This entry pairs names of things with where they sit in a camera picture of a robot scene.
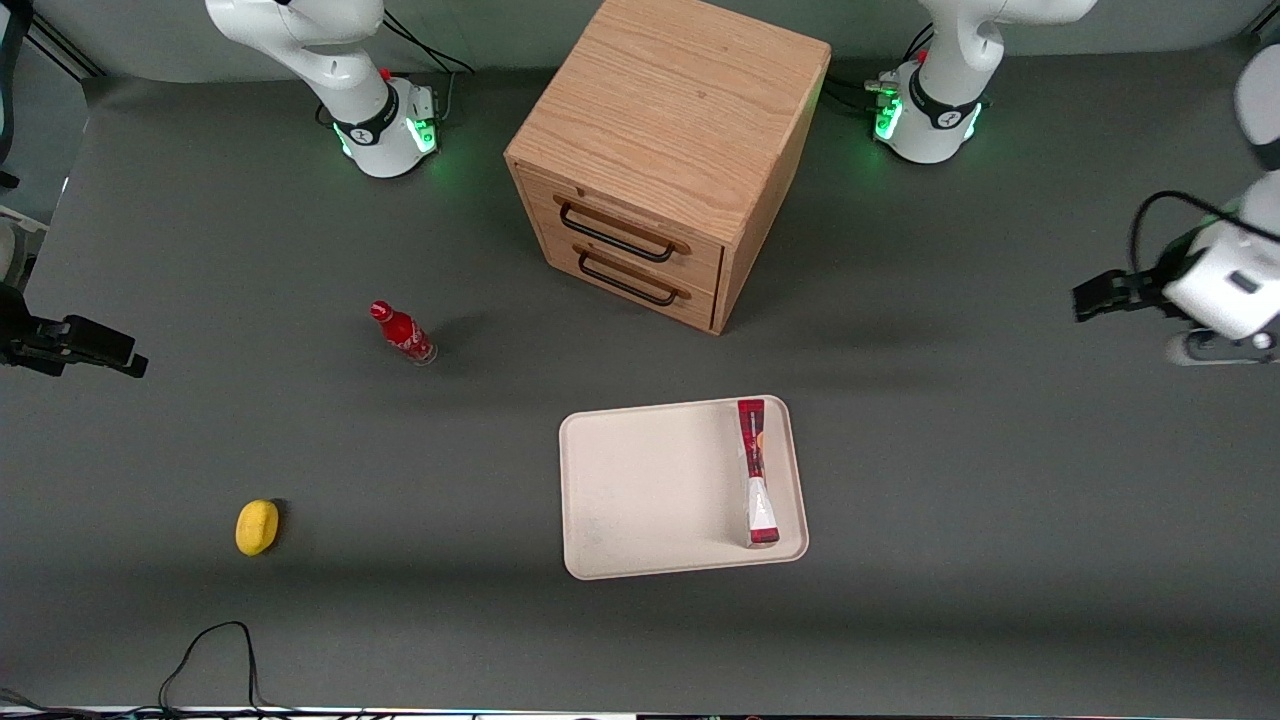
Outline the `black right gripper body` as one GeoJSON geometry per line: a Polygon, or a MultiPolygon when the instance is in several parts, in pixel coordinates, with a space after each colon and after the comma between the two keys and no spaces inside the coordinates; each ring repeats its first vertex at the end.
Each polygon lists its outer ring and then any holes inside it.
{"type": "Polygon", "coordinates": [[[51,327],[33,316],[23,293],[1,284],[3,365],[22,366],[45,375],[61,375],[65,363],[61,346],[47,333],[51,327]]]}

